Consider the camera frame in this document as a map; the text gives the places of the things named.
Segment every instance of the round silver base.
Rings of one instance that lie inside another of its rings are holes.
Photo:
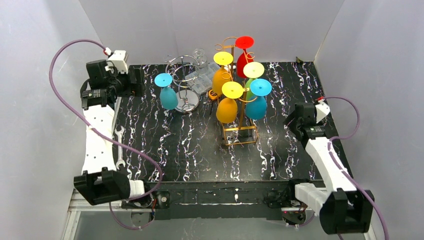
[[[178,105],[175,110],[180,113],[190,113],[199,105],[199,96],[192,90],[181,90],[176,93],[176,98],[178,99]]]

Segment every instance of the gray floor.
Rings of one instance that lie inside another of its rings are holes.
[[[116,213],[119,219],[132,226],[129,212]],[[134,224],[147,223],[147,214],[133,217]],[[344,234],[345,240],[364,240],[363,234]],[[326,235],[315,218],[301,229],[284,226],[283,222],[261,218],[233,219],[173,219],[155,221],[144,230],[127,230],[119,226],[107,211],[82,212],[76,240],[338,240]]]

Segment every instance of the silver wrench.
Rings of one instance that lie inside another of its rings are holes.
[[[119,126],[120,130],[117,131],[117,128],[115,128],[115,134],[118,137],[118,143],[122,143],[122,135],[124,134],[124,128],[122,126]],[[118,161],[116,161],[116,168],[120,169],[120,166],[123,166],[125,168],[125,161],[122,158],[122,147],[118,146]]]

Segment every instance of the blue disc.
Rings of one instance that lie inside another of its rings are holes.
[[[161,73],[154,78],[154,84],[158,87],[166,87],[172,83],[172,76],[169,73]]]
[[[258,78],[250,84],[250,91],[256,96],[266,96],[271,93],[271,83],[263,78]]]

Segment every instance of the white wall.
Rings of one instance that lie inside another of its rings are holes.
[[[98,40],[78,0],[0,1],[0,239],[61,237],[85,153],[85,127],[50,88],[52,57],[65,43]],[[59,91],[81,108],[85,63],[101,48],[74,45],[54,70]]]
[[[255,39],[257,61],[312,61],[343,1],[80,0],[103,43],[127,50],[131,64],[161,64],[195,48],[212,60],[215,44],[244,35]]]
[[[396,240],[423,238],[423,9],[419,0],[346,0],[315,60],[325,94],[358,105],[362,125],[343,147]],[[340,134],[352,131],[352,108],[329,103]]]

